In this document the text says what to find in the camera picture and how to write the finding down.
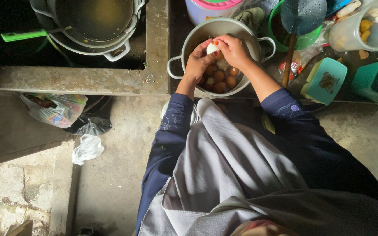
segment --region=pink lid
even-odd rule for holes
[[[209,10],[227,10],[234,6],[237,6],[243,0],[228,0],[222,3],[210,3],[204,0],[192,0],[194,3],[200,5],[203,8],[207,8]]]

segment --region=hand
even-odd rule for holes
[[[214,43],[223,52],[224,58],[232,67],[236,67],[242,72],[245,66],[254,62],[250,56],[249,49],[243,40],[230,35],[221,35],[216,37]]]
[[[209,64],[211,64],[218,52],[213,52],[209,55],[205,55],[207,51],[207,46],[212,43],[212,39],[198,45],[193,52],[189,55],[188,62],[186,63],[185,74],[182,80],[193,80],[197,84],[201,78],[202,74]]]

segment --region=gray hijab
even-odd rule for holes
[[[308,189],[287,157],[258,132],[229,121],[211,99],[198,102],[198,113],[202,121],[191,126],[140,236],[225,236],[259,219],[299,235],[378,235],[378,201]]]

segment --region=green bowl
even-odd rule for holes
[[[272,24],[271,24],[272,18],[281,14],[281,8],[282,8],[283,2],[284,2],[284,0],[279,2],[272,9],[272,11],[269,15],[269,20],[268,20],[268,37],[270,37],[271,39],[273,39],[275,41],[277,52],[287,52],[288,51],[287,46],[281,44],[280,42],[278,42],[278,40],[276,40],[276,38],[275,38],[275,36],[273,35],[273,32],[272,32]],[[298,36],[297,43],[294,46],[294,50],[302,50],[302,49],[305,49],[308,46],[312,45],[316,41],[318,36],[320,35],[321,29],[322,29],[322,26],[319,26],[317,29],[313,30],[312,32],[310,32],[306,35]]]

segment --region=large cooking pot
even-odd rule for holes
[[[50,30],[60,27],[72,26],[71,30],[49,34],[49,36],[63,47],[84,55],[104,55],[109,61],[117,61],[130,51],[129,38],[135,31],[141,14],[140,9],[145,0],[110,0],[111,3],[120,5],[113,9],[110,15],[118,18],[113,21],[100,17],[100,24],[96,14],[107,14],[106,10],[97,5],[106,1],[94,0],[30,0],[31,7],[36,12],[37,19],[43,28]],[[116,56],[111,52],[125,45],[126,49]]]
[[[276,46],[275,46],[275,42],[271,38],[264,37],[264,38],[256,39],[253,32],[243,23],[236,21],[234,19],[231,19],[231,18],[215,18],[215,19],[204,21],[203,23],[196,26],[195,29],[193,29],[190,32],[190,34],[187,36],[185,43],[183,44],[181,55],[173,57],[167,62],[167,72],[170,75],[170,77],[175,78],[175,79],[182,79],[181,76],[175,76],[170,71],[170,62],[177,59],[182,59],[182,68],[183,68],[183,71],[185,71],[186,63],[189,58],[189,55],[192,53],[192,51],[195,49],[195,47],[198,44],[202,43],[203,41],[209,38],[213,38],[213,37],[228,34],[228,33],[236,35],[237,37],[244,39],[244,41],[246,42],[247,48],[249,49],[250,55],[255,61],[264,62],[270,59],[271,57],[273,57],[273,55],[275,54]],[[268,40],[271,42],[271,44],[273,45],[273,52],[269,57],[260,59],[261,51],[260,51],[260,45],[258,42],[263,41],[263,40]],[[249,79],[246,76],[243,76],[242,80],[237,84],[237,86],[233,90],[230,90],[227,93],[221,93],[221,94],[207,91],[199,86],[196,86],[196,87],[202,92],[209,95],[213,95],[217,97],[227,97],[241,91],[247,85],[249,85],[249,83],[250,83]]]

